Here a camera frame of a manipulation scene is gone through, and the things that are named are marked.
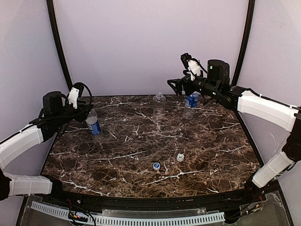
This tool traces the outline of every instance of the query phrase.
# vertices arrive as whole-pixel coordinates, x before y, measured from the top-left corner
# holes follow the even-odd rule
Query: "white bottle cap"
[[[184,160],[184,154],[178,153],[177,161],[183,161],[183,160]]]
[[[155,162],[153,165],[154,170],[159,170],[160,169],[160,163]]]

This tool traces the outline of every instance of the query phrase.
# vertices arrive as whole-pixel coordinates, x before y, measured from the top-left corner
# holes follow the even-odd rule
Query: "plastic bottle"
[[[94,141],[100,141],[103,138],[103,131],[101,130],[98,122],[97,113],[92,109],[86,119],[86,123],[90,129],[92,139]]]
[[[161,92],[152,99],[155,119],[162,119],[165,112],[166,98]]]
[[[183,118],[187,120],[191,120],[195,113],[195,107],[198,103],[198,94],[193,93],[190,96],[186,97],[186,103],[183,112]]]

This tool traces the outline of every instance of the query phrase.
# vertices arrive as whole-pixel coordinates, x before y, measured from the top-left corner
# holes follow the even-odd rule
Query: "marble tabletop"
[[[94,97],[104,138],[94,142],[86,124],[70,122],[42,175],[58,178],[66,191],[113,197],[185,197],[243,188],[259,164],[235,114],[214,101],[203,106],[200,99],[194,118],[185,120],[184,97],[166,96],[165,116],[156,120],[152,97]],[[155,162],[160,170],[153,169]]]

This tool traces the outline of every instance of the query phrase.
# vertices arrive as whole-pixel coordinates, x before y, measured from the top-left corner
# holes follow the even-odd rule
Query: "perforated metal strip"
[[[33,210],[46,213],[56,218],[69,220],[68,209],[50,206],[44,203],[32,202]],[[198,226],[225,220],[224,213],[206,214],[202,216],[186,218],[161,218],[161,219],[134,219],[134,218],[115,218],[92,214],[98,226]],[[88,225],[94,225],[91,217],[88,218]]]

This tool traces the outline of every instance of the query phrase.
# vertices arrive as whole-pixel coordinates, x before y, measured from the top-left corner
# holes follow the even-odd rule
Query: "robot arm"
[[[251,114],[270,121],[290,132],[286,145],[263,167],[255,172],[245,184],[245,201],[250,202],[264,189],[266,184],[297,161],[301,160],[301,113],[294,105],[287,105],[263,97],[251,89],[230,85],[227,63],[221,60],[209,60],[207,78],[200,72],[204,68],[198,60],[188,53],[181,56],[186,70],[181,79],[168,80],[167,83],[177,95],[199,92],[210,96],[227,109]]]
[[[46,94],[39,117],[0,142],[0,200],[12,195],[51,193],[53,184],[46,177],[18,176],[2,171],[28,149],[49,140],[71,120],[83,122],[87,118],[93,108],[92,94],[88,89],[88,104],[79,101],[84,87],[88,89],[83,83],[74,84],[67,97],[58,91]]]

